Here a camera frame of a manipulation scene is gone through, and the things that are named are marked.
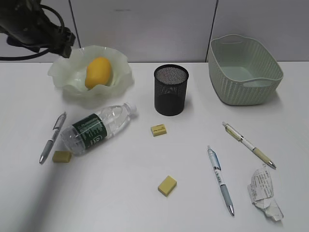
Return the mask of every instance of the basket handle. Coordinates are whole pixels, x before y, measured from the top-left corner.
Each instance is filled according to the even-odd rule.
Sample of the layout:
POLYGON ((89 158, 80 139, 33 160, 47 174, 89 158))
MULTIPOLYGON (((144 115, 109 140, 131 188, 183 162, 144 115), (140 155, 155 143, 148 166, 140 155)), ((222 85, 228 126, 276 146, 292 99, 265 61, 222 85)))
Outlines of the basket handle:
POLYGON ((217 39, 221 44, 241 44, 246 38, 240 35, 226 35, 217 39))
POLYGON ((248 81, 244 81, 242 84, 244 87, 254 88, 254 87, 268 87, 276 83, 276 81, 269 80, 266 78, 255 78, 248 81))

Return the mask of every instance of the silver pen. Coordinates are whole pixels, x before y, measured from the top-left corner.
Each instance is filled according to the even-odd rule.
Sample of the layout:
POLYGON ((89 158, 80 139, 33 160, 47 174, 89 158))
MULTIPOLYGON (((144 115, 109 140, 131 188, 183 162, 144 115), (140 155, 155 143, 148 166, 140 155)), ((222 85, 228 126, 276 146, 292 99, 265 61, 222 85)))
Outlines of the silver pen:
POLYGON ((216 153, 211 149, 210 146, 207 146, 207 151, 208 151, 209 159, 211 160, 211 164, 212 164, 214 173, 215 173, 216 178, 218 180, 218 184, 220 186, 220 190, 221 190, 221 193, 223 195, 225 204, 226 204, 230 214, 232 216, 234 216, 235 212, 234 212, 233 203, 232 203, 230 194, 228 193, 226 184, 225 184, 225 182, 224 182, 224 180, 222 178, 221 166, 220 166, 220 163, 218 161, 218 157, 217 157, 216 153))
POLYGON ((52 138, 47 141, 47 143, 46 143, 46 145, 44 147, 44 150, 43 150, 43 152, 41 154, 40 162, 39 162, 40 164, 44 164, 45 160, 47 159, 47 157, 48 157, 50 151, 53 148, 53 145, 54 145, 54 143, 55 143, 55 141, 56 141, 56 139, 57 139, 57 137, 59 135, 61 127, 63 126, 63 123, 66 120, 66 118, 67 118, 67 113, 66 112, 64 112, 63 114, 61 114, 58 117, 58 119, 57 119, 57 121, 56 121, 56 123, 55 123, 55 125, 53 127, 52 138))
POLYGON ((251 150, 258 158, 260 158, 265 164, 269 167, 276 169, 276 165, 270 158, 268 158, 263 152, 260 151, 257 147, 253 146, 246 138, 244 138, 237 130, 232 128, 227 123, 223 122, 222 125, 225 127, 227 133, 232 135, 237 141, 244 144, 249 150, 251 150))

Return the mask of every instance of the receipt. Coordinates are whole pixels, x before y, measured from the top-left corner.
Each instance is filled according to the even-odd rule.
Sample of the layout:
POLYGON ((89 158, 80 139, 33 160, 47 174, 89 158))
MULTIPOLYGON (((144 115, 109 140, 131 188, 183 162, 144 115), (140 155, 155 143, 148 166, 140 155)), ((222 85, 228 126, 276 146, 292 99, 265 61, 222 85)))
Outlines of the receipt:
POLYGON ((282 211, 273 197, 274 189, 265 164, 254 172, 251 184, 248 185, 248 192, 252 204, 263 210, 267 217, 271 217, 275 221, 283 219, 282 211))

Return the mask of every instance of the plastic bottle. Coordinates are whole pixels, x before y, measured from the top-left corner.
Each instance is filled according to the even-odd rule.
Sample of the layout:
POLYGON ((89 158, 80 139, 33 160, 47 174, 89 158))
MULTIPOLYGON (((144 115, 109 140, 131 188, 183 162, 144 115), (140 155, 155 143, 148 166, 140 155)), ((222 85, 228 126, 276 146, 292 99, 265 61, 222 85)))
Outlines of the plastic bottle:
POLYGON ((128 102, 106 107, 68 126, 60 136, 68 150, 80 155, 101 140, 117 134, 136 112, 136 106, 128 102))

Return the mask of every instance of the light green basket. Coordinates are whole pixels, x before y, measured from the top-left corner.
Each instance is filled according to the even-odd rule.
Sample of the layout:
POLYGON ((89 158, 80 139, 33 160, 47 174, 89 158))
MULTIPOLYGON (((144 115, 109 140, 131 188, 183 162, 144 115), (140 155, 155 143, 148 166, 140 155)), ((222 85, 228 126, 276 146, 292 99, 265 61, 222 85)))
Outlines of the light green basket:
POLYGON ((256 105, 275 92, 283 72, 255 39, 226 35, 210 44, 209 75, 220 98, 229 105, 256 105))

